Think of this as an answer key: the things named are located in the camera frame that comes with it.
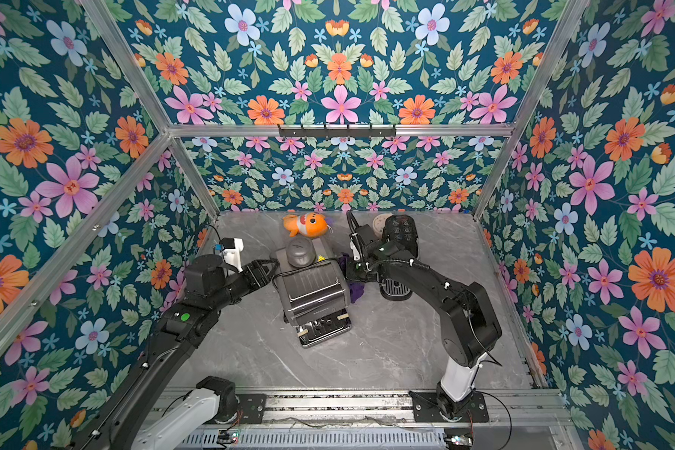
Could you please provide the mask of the purple cleaning cloth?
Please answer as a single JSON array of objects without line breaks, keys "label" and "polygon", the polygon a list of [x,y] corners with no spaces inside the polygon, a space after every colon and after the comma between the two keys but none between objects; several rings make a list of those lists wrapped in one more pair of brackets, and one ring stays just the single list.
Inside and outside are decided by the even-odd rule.
[{"label": "purple cleaning cloth", "polygon": [[348,280],[347,264],[349,259],[350,257],[346,253],[343,253],[343,255],[339,257],[339,266],[343,276],[345,277],[346,281],[348,281],[350,302],[355,304],[365,294],[365,284],[359,281]]}]

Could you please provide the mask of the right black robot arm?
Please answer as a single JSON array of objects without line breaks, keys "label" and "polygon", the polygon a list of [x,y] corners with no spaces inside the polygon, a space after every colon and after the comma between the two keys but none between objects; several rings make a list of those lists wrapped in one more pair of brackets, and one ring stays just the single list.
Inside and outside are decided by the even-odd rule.
[{"label": "right black robot arm", "polygon": [[488,348],[501,335],[491,300],[478,283],[465,285],[446,277],[419,259],[416,225],[412,217],[386,221],[381,236],[369,225],[347,215],[352,258],[346,278],[353,282],[396,283],[430,305],[440,317],[441,341],[449,360],[436,388],[436,405],[448,421],[467,411],[474,380]]}]

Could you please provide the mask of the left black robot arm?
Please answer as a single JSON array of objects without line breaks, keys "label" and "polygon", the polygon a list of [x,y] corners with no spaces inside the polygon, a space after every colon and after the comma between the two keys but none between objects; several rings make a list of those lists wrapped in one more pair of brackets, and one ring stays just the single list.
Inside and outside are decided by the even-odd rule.
[{"label": "left black robot arm", "polygon": [[232,275],[226,273],[229,267],[221,256],[206,254],[185,269],[183,297],[162,315],[118,390],[66,449],[128,449],[176,371],[218,323],[221,311],[270,284],[278,262],[254,260]]}]

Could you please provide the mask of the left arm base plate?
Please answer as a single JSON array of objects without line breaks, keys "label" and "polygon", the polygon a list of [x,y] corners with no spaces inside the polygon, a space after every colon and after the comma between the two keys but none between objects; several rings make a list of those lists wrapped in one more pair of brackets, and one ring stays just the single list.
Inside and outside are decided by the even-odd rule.
[{"label": "left arm base plate", "polygon": [[197,424],[217,426],[259,425],[266,413],[266,394],[222,394],[208,396],[209,408],[197,417]]}]

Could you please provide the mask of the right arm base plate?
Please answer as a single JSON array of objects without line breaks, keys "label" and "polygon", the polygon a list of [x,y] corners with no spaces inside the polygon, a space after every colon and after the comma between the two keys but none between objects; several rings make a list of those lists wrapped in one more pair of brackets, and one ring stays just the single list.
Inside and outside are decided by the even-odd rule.
[{"label": "right arm base plate", "polygon": [[416,423],[468,422],[488,423],[489,411],[484,396],[476,391],[455,402],[440,392],[409,391]]}]

